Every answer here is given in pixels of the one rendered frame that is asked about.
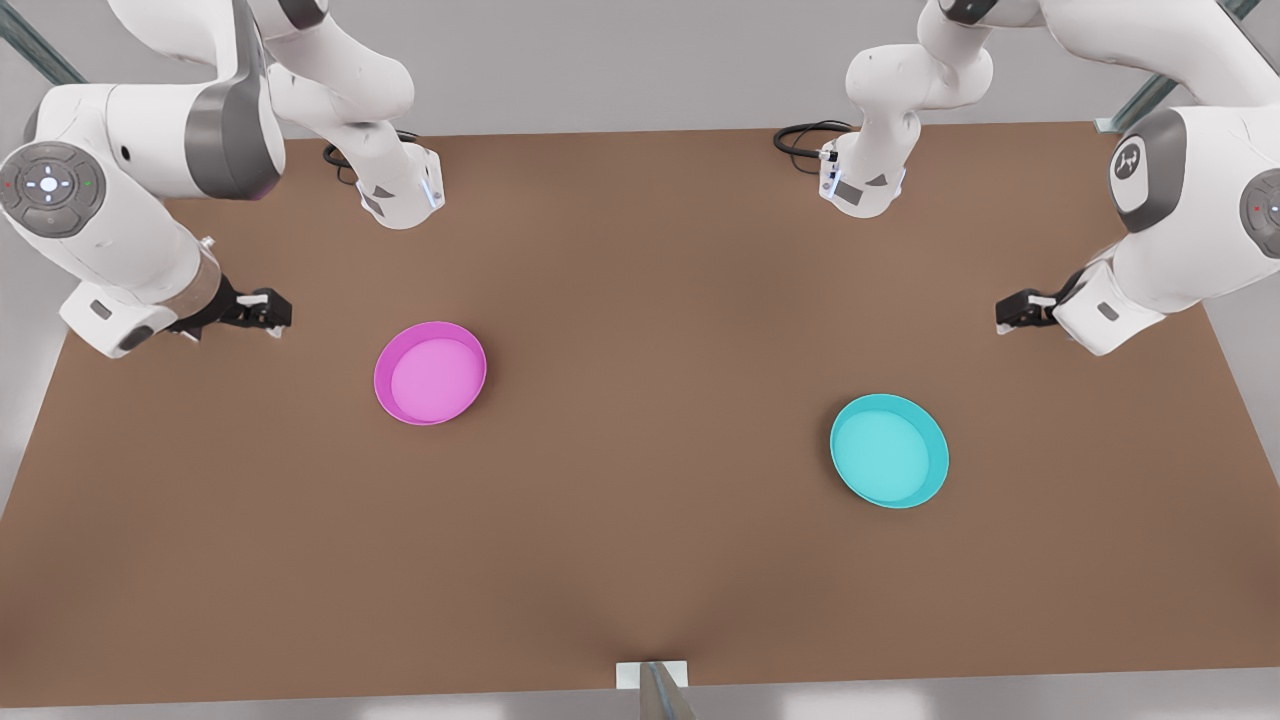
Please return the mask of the pink plate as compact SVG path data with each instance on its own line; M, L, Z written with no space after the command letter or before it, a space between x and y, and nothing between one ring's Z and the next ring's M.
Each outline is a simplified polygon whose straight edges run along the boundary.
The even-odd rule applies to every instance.
M451 322L425 322L383 347L372 387L390 416L429 427L465 413L481 393L486 369L486 352L471 331Z

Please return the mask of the blue plate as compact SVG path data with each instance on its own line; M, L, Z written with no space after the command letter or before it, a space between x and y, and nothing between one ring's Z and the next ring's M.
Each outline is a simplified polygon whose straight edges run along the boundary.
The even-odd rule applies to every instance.
M829 429L829 456L845 486L883 509L914 509L945 487L951 454L942 425L899 395L863 395Z

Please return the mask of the silver frame post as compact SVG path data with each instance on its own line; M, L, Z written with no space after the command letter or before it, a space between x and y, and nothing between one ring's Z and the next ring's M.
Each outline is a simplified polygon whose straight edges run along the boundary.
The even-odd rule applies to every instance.
M1242 23L1263 0L1216 0L1233 20ZM1178 87L1165 76L1151 76L1111 117L1093 120L1100 135L1120 135L1151 114Z
M0 38L52 86L88 82L9 0L0 0Z
M698 720L685 694L689 688L685 660L616 664L614 684L620 691L639 692L637 720Z

